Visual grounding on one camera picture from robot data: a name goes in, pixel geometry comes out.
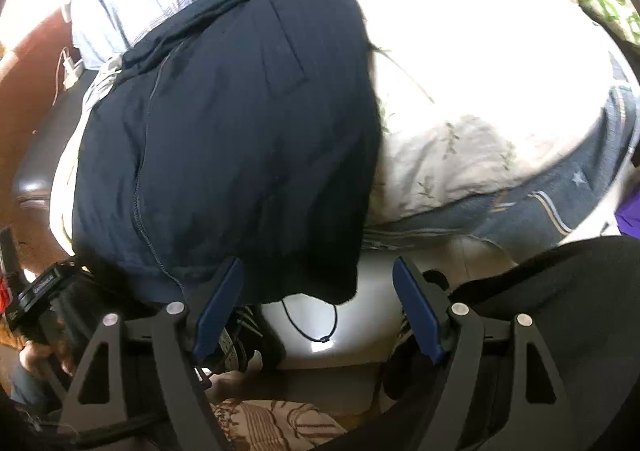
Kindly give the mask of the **person's left hand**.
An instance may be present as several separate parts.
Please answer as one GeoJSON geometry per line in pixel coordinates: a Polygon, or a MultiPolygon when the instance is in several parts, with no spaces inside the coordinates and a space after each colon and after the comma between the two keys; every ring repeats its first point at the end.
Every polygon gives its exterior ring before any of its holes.
{"type": "Polygon", "coordinates": [[[20,354],[21,364],[41,376],[40,362],[53,358],[66,375],[73,376],[102,313],[96,283],[83,275],[74,278],[44,310],[43,338],[27,341],[20,354]]]}

